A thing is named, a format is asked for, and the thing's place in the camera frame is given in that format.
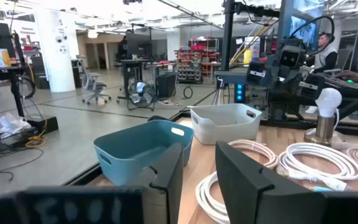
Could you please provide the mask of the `person's hand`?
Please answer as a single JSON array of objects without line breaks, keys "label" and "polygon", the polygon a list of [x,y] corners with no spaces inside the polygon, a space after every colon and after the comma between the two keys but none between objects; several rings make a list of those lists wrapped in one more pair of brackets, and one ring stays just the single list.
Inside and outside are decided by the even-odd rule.
[{"label": "person's hand", "polygon": [[352,72],[350,70],[344,70],[336,75],[336,78],[340,78],[342,80],[352,80],[358,83],[358,73]]}]

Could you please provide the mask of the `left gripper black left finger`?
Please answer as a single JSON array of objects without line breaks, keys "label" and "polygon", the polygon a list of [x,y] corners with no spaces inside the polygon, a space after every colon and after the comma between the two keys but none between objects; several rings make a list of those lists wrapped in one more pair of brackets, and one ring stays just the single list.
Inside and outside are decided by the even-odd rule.
[{"label": "left gripper black left finger", "polygon": [[183,183],[183,147],[171,145],[148,167],[142,192],[144,224],[177,224]]}]

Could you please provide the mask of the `person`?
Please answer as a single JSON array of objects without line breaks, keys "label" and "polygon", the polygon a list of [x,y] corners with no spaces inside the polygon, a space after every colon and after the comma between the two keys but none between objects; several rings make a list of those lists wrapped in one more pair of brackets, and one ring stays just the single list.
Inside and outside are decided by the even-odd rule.
[{"label": "person", "polygon": [[308,67],[314,66],[313,73],[321,73],[325,70],[332,70],[336,66],[338,52],[331,46],[331,38],[334,38],[330,33],[322,32],[319,35],[318,50],[325,47],[320,53],[308,57],[306,59],[306,65]]}]

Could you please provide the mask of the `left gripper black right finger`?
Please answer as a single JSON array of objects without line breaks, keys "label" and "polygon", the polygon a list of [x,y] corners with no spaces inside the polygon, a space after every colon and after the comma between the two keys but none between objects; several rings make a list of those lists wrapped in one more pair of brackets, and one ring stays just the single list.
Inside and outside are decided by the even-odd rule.
[{"label": "left gripper black right finger", "polygon": [[230,224],[322,224],[323,196],[264,167],[229,144],[215,146]]}]

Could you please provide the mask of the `white plastic bag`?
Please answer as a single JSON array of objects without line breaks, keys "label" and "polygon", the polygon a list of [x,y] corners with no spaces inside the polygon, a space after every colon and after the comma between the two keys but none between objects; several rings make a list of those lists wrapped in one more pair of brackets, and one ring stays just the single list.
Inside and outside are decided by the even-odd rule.
[{"label": "white plastic bag", "polygon": [[25,129],[30,129],[32,126],[23,117],[16,118],[10,113],[6,113],[0,117],[0,134],[16,134]]}]

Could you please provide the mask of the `white plastic bin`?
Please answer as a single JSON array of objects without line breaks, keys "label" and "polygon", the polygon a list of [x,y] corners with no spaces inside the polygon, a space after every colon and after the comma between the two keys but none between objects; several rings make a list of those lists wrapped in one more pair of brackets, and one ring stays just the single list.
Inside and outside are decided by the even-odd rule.
[{"label": "white plastic bin", "polygon": [[195,106],[190,114],[195,136],[205,145],[214,145],[217,141],[254,140],[262,117],[261,111],[239,103]]}]

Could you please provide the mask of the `black speaker box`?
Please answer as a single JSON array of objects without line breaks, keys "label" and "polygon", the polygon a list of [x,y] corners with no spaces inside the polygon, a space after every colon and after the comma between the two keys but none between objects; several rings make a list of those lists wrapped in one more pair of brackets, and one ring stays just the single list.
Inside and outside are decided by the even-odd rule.
[{"label": "black speaker box", "polygon": [[157,77],[157,96],[160,99],[171,98],[176,90],[176,73],[167,72]]}]

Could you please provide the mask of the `grey office chair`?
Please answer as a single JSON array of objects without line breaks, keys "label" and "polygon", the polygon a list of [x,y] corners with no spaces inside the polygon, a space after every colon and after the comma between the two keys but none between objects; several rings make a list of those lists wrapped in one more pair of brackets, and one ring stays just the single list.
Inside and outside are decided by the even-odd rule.
[{"label": "grey office chair", "polygon": [[83,98],[82,102],[90,105],[91,100],[95,100],[98,103],[99,99],[102,99],[104,103],[107,103],[112,100],[110,95],[103,94],[102,91],[107,88],[107,85],[103,82],[99,82],[98,78],[100,74],[89,72],[82,59],[78,60],[78,67],[81,68],[82,71],[82,82],[83,89],[87,92],[90,92],[91,95],[88,98]]}]

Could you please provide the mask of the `black floor fan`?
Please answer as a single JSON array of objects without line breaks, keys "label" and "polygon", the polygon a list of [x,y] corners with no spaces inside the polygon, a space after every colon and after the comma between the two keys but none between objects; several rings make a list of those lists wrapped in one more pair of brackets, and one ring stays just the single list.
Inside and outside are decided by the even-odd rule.
[{"label": "black floor fan", "polygon": [[155,108],[157,94],[155,88],[144,81],[136,81],[128,87],[127,109],[134,110],[137,108],[150,109]]}]

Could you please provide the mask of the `brass lamp with white bulb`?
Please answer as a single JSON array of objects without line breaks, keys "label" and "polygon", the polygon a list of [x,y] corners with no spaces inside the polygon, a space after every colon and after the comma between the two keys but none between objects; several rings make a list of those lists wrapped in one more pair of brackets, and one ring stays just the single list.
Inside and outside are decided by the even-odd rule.
[{"label": "brass lamp with white bulb", "polygon": [[318,112],[317,125],[305,131],[304,140],[324,146],[331,146],[334,136],[341,141],[335,129],[339,124],[338,106],[342,103],[341,93],[333,88],[324,88],[315,100]]}]

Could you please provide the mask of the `control box with blue lights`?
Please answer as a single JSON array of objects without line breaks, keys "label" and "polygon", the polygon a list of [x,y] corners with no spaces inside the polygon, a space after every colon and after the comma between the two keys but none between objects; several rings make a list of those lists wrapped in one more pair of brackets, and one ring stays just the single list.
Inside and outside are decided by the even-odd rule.
[{"label": "control box with blue lights", "polygon": [[246,85],[243,83],[236,83],[234,85],[234,102],[242,103],[246,102]]}]

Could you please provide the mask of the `teal plastic bin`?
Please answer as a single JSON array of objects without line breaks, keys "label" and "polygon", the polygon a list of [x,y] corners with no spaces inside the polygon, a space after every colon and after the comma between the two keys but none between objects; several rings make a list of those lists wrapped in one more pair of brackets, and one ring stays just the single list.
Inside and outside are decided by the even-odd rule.
[{"label": "teal plastic bin", "polygon": [[182,145],[187,164],[194,133],[187,126],[158,119],[98,137],[93,144],[104,176],[114,185],[124,185],[172,144]]}]

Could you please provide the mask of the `black vertical frame post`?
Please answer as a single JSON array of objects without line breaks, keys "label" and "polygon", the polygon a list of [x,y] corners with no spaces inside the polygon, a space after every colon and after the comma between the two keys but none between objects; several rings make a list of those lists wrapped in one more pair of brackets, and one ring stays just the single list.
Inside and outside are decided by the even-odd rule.
[{"label": "black vertical frame post", "polygon": [[225,0],[223,4],[225,23],[224,23],[224,35],[223,35],[223,53],[222,53],[222,62],[221,62],[222,70],[229,70],[232,23],[234,17],[234,2],[235,0]]}]

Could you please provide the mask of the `red parts shelf rack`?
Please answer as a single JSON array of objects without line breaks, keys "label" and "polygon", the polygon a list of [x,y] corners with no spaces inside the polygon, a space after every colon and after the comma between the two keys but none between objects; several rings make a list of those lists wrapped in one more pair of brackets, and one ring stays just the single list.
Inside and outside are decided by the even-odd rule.
[{"label": "red parts shelf rack", "polygon": [[220,68],[219,52],[215,50],[176,50],[177,82],[203,84],[204,78],[215,83],[214,72]]}]

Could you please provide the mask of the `black standing desk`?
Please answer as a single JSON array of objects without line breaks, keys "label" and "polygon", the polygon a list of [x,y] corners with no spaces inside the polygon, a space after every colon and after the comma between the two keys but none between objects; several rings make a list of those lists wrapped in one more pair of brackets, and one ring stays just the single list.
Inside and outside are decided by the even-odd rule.
[{"label": "black standing desk", "polygon": [[143,65],[149,63],[150,60],[145,60],[145,59],[135,59],[135,60],[131,60],[131,59],[125,59],[125,60],[120,60],[119,61],[119,65],[121,67],[121,72],[123,75],[123,80],[124,80],[124,85],[123,85],[123,90],[124,90],[124,94],[122,96],[118,96],[117,97],[117,102],[119,102],[120,100],[128,100],[129,99],[129,80],[131,78],[134,78],[135,81],[143,80],[143,75],[142,75],[142,69],[143,69]]}]

